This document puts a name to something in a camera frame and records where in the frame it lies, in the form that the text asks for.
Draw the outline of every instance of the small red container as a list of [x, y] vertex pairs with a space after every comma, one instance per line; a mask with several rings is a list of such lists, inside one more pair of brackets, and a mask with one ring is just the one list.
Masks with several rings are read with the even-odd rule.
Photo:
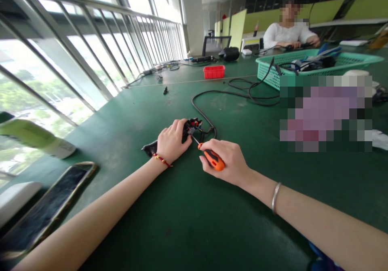
[[210, 66], [210, 67], [203, 68], [205, 79], [223, 78], [224, 72], [225, 72], [225, 66]]

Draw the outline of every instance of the orange screwdriver handle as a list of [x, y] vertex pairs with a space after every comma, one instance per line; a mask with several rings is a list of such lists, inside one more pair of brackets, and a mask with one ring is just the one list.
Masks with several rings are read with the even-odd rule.
[[222, 171], [225, 168], [224, 161], [212, 150], [204, 150], [203, 152], [209, 165], [216, 171]]

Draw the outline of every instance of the woman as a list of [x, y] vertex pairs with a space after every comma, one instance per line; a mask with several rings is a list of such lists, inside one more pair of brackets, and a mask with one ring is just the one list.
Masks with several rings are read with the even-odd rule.
[[[181, 143], [186, 121], [187, 119], [175, 120], [158, 137], [157, 153], [166, 163], [171, 164], [179, 158], [192, 142], [189, 136], [184, 144]], [[224, 170], [217, 172], [201, 156], [205, 172], [240, 187], [273, 208], [277, 215], [342, 268], [386, 270], [387, 234], [288, 187], [277, 186], [275, 181], [247, 166], [237, 144], [212, 139], [202, 145], [201, 150], [205, 149], [215, 151], [226, 165]], [[59, 227], [16, 265], [14, 270], [77, 270], [143, 191], [168, 168], [166, 163], [151, 158]]]
[[310, 43], [314, 47], [321, 44], [319, 37], [310, 31], [306, 24], [296, 23], [295, 19], [300, 11], [301, 4], [296, 0], [286, 1], [282, 8], [282, 16], [279, 23], [271, 24], [264, 34], [264, 48], [275, 46], [286, 47], [292, 45], [295, 49], [301, 44]]

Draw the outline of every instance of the green table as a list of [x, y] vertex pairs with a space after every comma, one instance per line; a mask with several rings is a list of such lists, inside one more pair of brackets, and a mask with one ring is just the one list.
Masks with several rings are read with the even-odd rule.
[[[367, 53], [388, 59], [388, 49]], [[70, 219], [146, 162], [140, 148], [174, 119], [202, 119], [191, 105], [194, 95], [235, 91], [227, 78], [257, 80], [254, 57], [225, 66], [219, 80], [204, 80], [202, 68], [187, 66], [164, 71], [163, 84], [145, 77], [67, 137], [78, 154], [64, 161], [44, 157], [9, 184], [35, 180], [48, 188], [73, 163], [96, 162], [100, 170], [66, 216]], [[387, 61], [368, 70], [388, 85]], [[169, 93], [163, 95], [166, 86]], [[276, 90], [262, 84], [253, 93], [272, 96]], [[251, 168], [388, 232], [386, 151], [285, 153], [279, 147], [279, 105], [261, 107], [220, 93], [202, 95], [196, 104], [217, 126], [219, 139], [240, 144]], [[374, 129], [388, 132], [387, 109], [388, 104], [373, 109]], [[82, 269], [306, 270], [315, 258], [307, 241], [254, 197], [204, 173], [199, 154], [192, 145], [159, 176]]]

